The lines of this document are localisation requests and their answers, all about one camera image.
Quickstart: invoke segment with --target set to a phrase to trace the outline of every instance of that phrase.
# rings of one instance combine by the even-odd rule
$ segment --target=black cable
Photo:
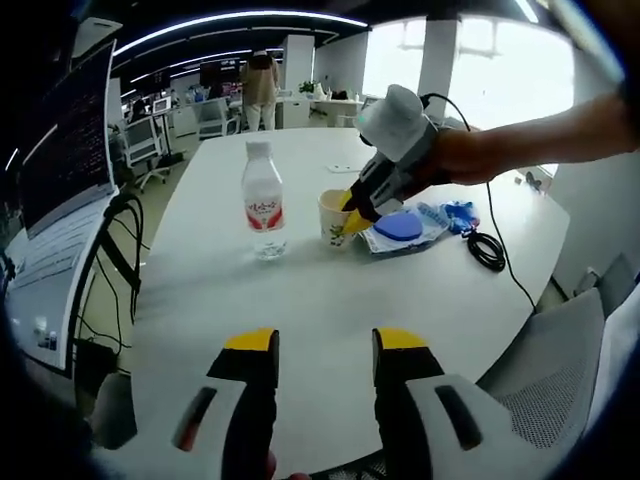
[[[96,331],[91,325],[89,325],[89,323],[80,315],[78,315],[78,318],[80,319],[81,325],[84,325],[85,327],[87,327],[89,329],[89,331],[91,331],[91,333],[93,333],[93,335],[95,337],[104,337],[104,338],[108,338],[110,340],[113,340],[116,343],[120,343],[118,342],[118,339],[116,337],[113,337],[107,333],[100,333],[98,331]],[[127,345],[126,343],[122,343],[122,348],[132,348],[131,345]]]
[[[498,224],[496,223],[496,217],[493,214],[493,198],[491,197],[491,187],[489,187],[489,182],[487,182],[486,185],[487,185],[487,195],[489,197],[489,211],[491,212],[491,221],[493,222],[493,226],[496,229],[496,233],[498,234],[498,238],[500,239],[500,243],[502,244],[502,248],[504,250],[504,258],[507,260],[507,267],[509,267],[509,274],[511,275],[511,278],[513,279],[515,284],[518,285],[520,290],[522,290],[522,292],[527,296],[527,299],[531,304],[531,308],[533,309],[533,313],[537,313],[538,309],[536,308],[536,304],[534,303],[533,298],[531,298],[531,295],[529,295],[529,292],[527,292],[527,289],[524,288],[524,286],[516,278],[516,275],[513,273],[513,267],[511,266],[511,260],[509,259],[509,253],[507,252],[507,246],[505,245],[504,240],[502,239],[502,234],[500,233],[500,229],[498,228]]]
[[[462,233],[462,238],[467,239],[467,247],[473,258],[483,266],[494,272],[501,272],[506,265],[504,249],[491,235],[470,230]]]
[[[133,237],[133,239],[136,240],[136,242],[138,241],[138,239],[133,234],[133,232],[129,229],[129,227],[127,227],[127,225],[122,220],[120,220],[119,218],[114,218],[113,221],[119,223],[120,225],[122,225],[124,227],[124,229],[129,233],[129,235],[131,235],[131,237]],[[140,242],[140,244],[142,245],[142,248],[145,248],[147,250],[151,250],[151,248],[149,248],[144,242]]]
[[[420,100],[422,101],[422,105],[424,106],[425,109],[429,105],[429,100],[431,98],[439,98],[441,100],[444,100],[453,108],[455,108],[455,110],[458,112],[458,115],[460,115],[460,118],[464,122],[464,126],[467,128],[467,131],[469,132],[471,131],[469,122],[467,122],[467,119],[462,114],[458,106],[450,98],[446,97],[445,95],[440,95],[439,93],[429,93],[428,95],[420,97]],[[496,233],[498,234],[498,238],[500,239],[500,242],[498,243],[498,240],[496,240],[491,235],[487,235],[486,233],[479,233],[473,230],[466,235],[467,246],[469,247],[469,251],[471,252],[471,255],[473,255],[473,257],[478,262],[480,262],[482,265],[484,265],[485,267],[495,272],[501,272],[502,270],[504,270],[504,263],[506,261],[507,267],[509,267],[509,275],[511,275],[511,278],[513,279],[514,283],[526,295],[527,299],[529,300],[529,303],[531,304],[531,308],[533,308],[533,313],[536,313],[537,312],[536,304],[531,298],[531,295],[529,295],[529,292],[527,292],[527,289],[524,288],[524,286],[518,281],[515,274],[513,273],[511,260],[509,259],[509,252],[507,252],[507,247],[504,243],[502,234],[500,233],[500,229],[498,228],[498,223],[496,222],[496,217],[493,213],[493,197],[491,196],[491,186],[489,185],[489,182],[486,182],[485,185],[487,186],[487,196],[489,198],[489,213],[491,214],[491,222],[493,223],[493,226],[496,229]],[[486,246],[490,250],[490,252],[484,250],[480,245]]]
[[[123,346],[122,329],[120,328],[120,302],[118,300],[118,292],[116,292],[116,289],[111,283],[111,280],[109,280],[109,277],[107,277],[107,272],[104,271],[102,262],[100,261],[100,258],[97,255],[96,255],[96,261],[98,262],[98,267],[100,267],[100,271],[102,272],[102,275],[104,275],[104,279],[109,284],[109,287],[111,287],[111,291],[113,292],[113,296],[116,300],[116,324],[118,325],[118,351],[116,352],[116,357],[118,357],[120,356],[120,353],[122,353],[122,346]]]
[[[140,200],[138,200],[136,197],[132,197],[131,200],[135,199],[135,201],[138,202],[138,207],[140,209],[142,209],[142,204],[140,204]],[[135,224],[135,230],[136,230],[136,235],[135,235],[135,239],[136,239],[136,258],[135,258],[135,264],[133,266],[133,270],[135,273],[136,278],[140,278],[140,249],[142,247],[142,232],[143,232],[143,228],[144,228],[144,216],[142,214],[142,210],[140,210],[140,217],[138,216],[138,212],[136,211],[135,208],[133,208],[131,205],[126,204],[124,205],[122,211],[130,211],[131,215],[133,216],[133,222]],[[131,323],[135,324],[135,306],[136,303],[138,301],[138,292],[137,290],[132,286],[131,287],[131,294],[129,296],[129,315],[131,317]]]

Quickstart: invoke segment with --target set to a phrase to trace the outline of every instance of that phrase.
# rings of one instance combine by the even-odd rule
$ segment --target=red bottle label
[[[249,227],[257,232],[278,230],[284,226],[282,200],[249,201],[245,204]]]

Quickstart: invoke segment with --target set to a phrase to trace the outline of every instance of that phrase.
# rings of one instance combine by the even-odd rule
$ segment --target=wall
[[[360,33],[316,50],[313,79],[332,91],[362,93],[369,33]]]
[[[457,20],[427,19],[426,36],[422,56],[422,72],[418,84],[418,95],[439,93],[449,95],[453,64],[457,54]],[[445,102],[432,100],[427,112],[436,118],[444,118]]]
[[[280,69],[285,90],[298,91],[302,82],[311,80],[315,37],[289,35],[284,42],[284,62]]]
[[[581,51],[575,52],[575,103],[583,103],[616,85]],[[560,165],[551,197],[571,216],[554,277],[571,293],[587,269],[599,273],[624,253],[640,270],[640,154],[582,165]]]
[[[116,124],[122,121],[122,95],[120,91],[120,79],[109,79],[107,87],[107,123]]]

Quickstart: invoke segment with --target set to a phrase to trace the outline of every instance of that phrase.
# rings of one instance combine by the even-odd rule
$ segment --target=white round table
[[[288,251],[270,263],[253,256],[240,188],[245,142],[257,139],[272,142],[284,182]],[[259,132],[200,146],[142,270],[132,375],[139,432],[175,432],[224,342],[259,327],[280,330],[272,442],[280,476],[325,470],[381,448],[374,327],[423,336],[447,373],[474,382],[500,357],[531,307],[506,270],[480,266],[459,237],[386,260],[371,258],[362,244],[345,253],[320,244],[318,196],[356,179],[327,166],[359,168],[373,153],[354,129]],[[492,182],[495,214],[516,275],[537,300],[569,219],[513,178]],[[480,230],[495,235],[484,186],[433,187],[417,198],[473,201]]]

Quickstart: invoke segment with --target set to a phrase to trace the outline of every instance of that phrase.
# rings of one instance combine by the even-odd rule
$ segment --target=mesh chair back
[[[200,105],[200,123],[222,121],[226,118],[227,101],[217,98]]]
[[[132,123],[125,131],[127,136],[127,143],[130,147],[134,147],[140,143],[144,143],[148,140],[153,140],[153,119],[151,117],[143,118],[142,120]]]
[[[548,464],[564,458],[585,428],[603,330],[600,296],[591,289],[531,317],[478,382],[511,412],[512,430]]]

